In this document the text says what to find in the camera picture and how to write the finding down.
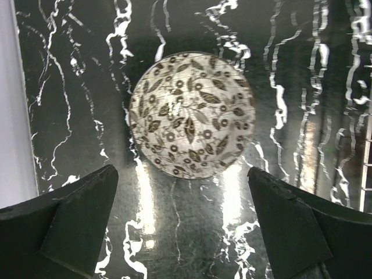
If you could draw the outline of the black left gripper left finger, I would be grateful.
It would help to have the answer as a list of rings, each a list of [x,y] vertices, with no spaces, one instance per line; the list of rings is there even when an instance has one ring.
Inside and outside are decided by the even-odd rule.
[[[115,199],[111,164],[1,209],[1,278],[92,278]]]

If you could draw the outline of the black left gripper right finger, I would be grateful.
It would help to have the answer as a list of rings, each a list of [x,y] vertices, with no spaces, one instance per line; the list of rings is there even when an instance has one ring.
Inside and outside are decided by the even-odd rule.
[[[371,278],[371,215],[257,167],[248,183],[274,278]]]

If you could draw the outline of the brown floral patterned bowl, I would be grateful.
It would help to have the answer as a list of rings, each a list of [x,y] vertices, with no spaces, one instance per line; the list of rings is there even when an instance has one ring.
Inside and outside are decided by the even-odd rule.
[[[250,144],[253,92],[226,60],[181,52],[156,62],[140,78],[129,119],[138,149],[158,170],[201,180],[225,171]]]

